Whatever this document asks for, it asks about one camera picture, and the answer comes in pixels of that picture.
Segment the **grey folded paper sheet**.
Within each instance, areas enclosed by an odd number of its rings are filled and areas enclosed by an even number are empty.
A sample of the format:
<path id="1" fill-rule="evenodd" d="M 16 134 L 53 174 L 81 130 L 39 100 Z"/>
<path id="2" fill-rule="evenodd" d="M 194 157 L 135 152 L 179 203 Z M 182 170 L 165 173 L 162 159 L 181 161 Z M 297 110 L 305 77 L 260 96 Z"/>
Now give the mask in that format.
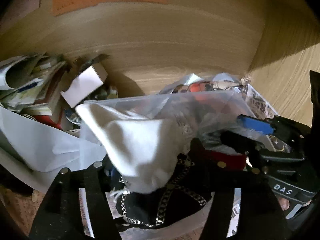
<path id="1" fill-rule="evenodd" d="M 29 187 L 47 192 L 63 167 L 88 168 L 103 146 L 1 108 L 1 165 Z"/>

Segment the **white pouch with black strap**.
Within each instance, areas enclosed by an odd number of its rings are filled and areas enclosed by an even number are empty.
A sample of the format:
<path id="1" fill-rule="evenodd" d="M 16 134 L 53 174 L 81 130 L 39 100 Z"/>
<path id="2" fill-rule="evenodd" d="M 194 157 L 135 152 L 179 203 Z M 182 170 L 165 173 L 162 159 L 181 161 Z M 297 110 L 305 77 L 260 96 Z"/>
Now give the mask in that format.
<path id="1" fill-rule="evenodd" d="M 112 196 L 121 224 L 163 228 L 206 206 L 212 190 L 204 182 L 199 140 L 186 148 L 183 132 L 172 119 L 112 117 L 93 120 L 88 127 L 113 165 Z"/>

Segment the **stack of newspapers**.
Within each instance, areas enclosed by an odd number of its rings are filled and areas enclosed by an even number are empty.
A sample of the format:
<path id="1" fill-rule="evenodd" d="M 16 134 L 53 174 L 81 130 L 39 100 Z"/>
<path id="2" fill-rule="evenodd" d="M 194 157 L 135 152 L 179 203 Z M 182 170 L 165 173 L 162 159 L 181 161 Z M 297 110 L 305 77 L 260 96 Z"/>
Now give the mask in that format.
<path id="1" fill-rule="evenodd" d="M 1 106 L 29 115 L 56 115 L 69 74 L 63 55 L 36 53 L 1 61 Z"/>

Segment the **small white cardboard box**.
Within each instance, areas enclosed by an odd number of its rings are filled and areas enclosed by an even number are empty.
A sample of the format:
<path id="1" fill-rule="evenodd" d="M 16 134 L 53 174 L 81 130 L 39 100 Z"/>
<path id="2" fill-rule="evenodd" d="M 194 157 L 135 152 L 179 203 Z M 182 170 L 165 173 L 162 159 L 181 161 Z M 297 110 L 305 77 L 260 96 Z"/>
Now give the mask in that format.
<path id="1" fill-rule="evenodd" d="M 71 82 L 69 88 L 65 92 L 61 92 L 61 95 L 68 105 L 74 108 L 85 97 L 101 87 L 107 76 L 108 73 L 101 63 L 92 64 L 80 73 Z"/>

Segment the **silver grey mesh pouch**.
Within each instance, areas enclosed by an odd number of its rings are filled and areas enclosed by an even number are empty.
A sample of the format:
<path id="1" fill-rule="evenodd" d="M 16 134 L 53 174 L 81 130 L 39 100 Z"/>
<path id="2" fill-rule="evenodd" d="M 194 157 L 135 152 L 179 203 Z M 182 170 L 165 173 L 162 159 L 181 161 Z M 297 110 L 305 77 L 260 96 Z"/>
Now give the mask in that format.
<path id="1" fill-rule="evenodd" d="M 239 135 L 245 135 L 245 129 L 239 124 L 234 114 L 207 114 L 199 124 L 196 137 L 205 149 L 211 150 L 222 145 L 221 131 L 231 131 Z"/>

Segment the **clear plastic storage bin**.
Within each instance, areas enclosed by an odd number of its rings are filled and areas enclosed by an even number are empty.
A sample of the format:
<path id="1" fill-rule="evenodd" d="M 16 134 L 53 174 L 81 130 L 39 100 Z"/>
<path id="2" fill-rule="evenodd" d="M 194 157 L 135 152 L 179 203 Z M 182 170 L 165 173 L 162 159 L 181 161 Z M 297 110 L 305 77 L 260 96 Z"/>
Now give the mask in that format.
<path id="1" fill-rule="evenodd" d="M 146 95 L 132 98 L 86 101 L 76 107 L 77 114 L 87 126 L 111 114 L 114 120 L 132 118 L 172 119 L 177 121 L 186 142 L 196 136 L 199 124 L 207 114 L 240 114 L 260 120 L 273 118 L 274 108 L 252 87 Z"/>

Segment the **red felt pouch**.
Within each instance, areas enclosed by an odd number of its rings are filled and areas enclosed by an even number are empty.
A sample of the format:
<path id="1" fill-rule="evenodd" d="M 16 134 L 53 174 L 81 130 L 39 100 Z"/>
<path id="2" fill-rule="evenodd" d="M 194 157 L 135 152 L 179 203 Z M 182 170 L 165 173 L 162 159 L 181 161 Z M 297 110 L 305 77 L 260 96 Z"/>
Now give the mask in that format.
<path id="1" fill-rule="evenodd" d="M 209 151 L 217 166 L 220 168 L 228 168 L 231 170 L 243 170 L 246 167 L 245 155 L 230 155 L 217 151 Z"/>

